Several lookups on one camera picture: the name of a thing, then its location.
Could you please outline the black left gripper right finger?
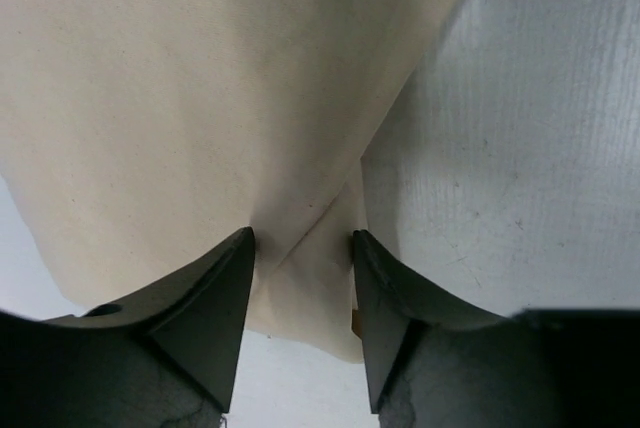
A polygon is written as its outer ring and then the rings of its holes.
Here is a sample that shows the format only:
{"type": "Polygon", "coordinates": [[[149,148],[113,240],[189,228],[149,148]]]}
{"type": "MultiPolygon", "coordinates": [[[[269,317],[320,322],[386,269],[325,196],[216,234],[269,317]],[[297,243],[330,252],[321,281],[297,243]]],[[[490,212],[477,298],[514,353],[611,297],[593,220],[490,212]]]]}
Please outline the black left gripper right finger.
{"type": "Polygon", "coordinates": [[[639,315],[502,317],[358,230],[352,254],[371,410],[383,427],[635,427],[639,315]]]}

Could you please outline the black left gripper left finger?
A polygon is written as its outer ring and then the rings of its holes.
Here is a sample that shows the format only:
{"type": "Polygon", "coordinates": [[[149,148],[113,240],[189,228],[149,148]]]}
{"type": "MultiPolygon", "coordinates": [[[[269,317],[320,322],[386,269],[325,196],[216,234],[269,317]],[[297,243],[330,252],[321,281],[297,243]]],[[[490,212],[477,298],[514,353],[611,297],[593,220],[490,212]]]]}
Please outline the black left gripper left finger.
{"type": "Polygon", "coordinates": [[[243,228],[81,316],[1,316],[5,427],[218,427],[229,411],[255,258],[243,228]]]}

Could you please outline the beige cloth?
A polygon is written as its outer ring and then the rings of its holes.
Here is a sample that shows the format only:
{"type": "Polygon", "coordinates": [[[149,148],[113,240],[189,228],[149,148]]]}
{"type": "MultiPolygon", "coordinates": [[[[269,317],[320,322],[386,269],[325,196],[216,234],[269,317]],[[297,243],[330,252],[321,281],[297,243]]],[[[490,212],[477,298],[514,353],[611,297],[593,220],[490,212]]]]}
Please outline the beige cloth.
{"type": "Polygon", "coordinates": [[[362,359],[361,158],[459,0],[1,0],[1,173],[93,307],[254,230],[247,325],[362,359]]]}

